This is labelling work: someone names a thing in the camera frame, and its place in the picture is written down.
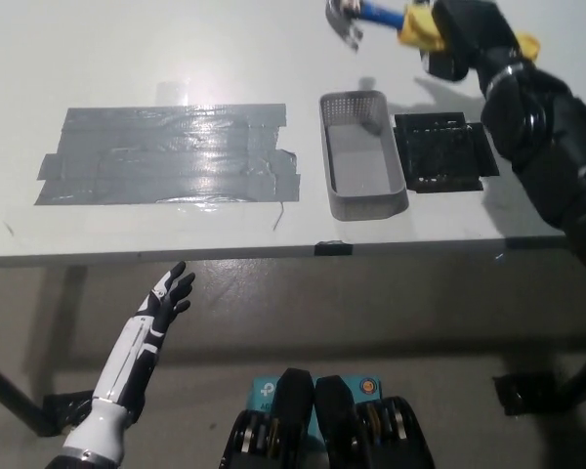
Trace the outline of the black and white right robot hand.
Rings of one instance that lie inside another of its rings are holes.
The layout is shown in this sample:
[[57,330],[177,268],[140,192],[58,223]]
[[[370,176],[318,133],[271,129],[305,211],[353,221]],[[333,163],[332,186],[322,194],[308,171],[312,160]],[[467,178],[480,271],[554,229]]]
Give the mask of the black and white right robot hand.
[[459,82],[473,70],[485,93],[503,69],[526,62],[518,39],[493,1],[440,0],[432,6],[432,18],[445,49],[421,57],[424,69],[435,78]]

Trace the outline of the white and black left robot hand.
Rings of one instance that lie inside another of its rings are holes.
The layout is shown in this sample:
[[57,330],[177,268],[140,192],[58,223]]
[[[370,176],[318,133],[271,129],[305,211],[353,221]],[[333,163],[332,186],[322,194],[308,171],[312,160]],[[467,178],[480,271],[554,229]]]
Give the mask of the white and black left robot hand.
[[194,273],[185,273],[180,262],[149,291],[138,311],[125,323],[93,393],[124,408],[129,425],[138,421],[146,401],[146,389],[155,369],[171,323],[190,307]]

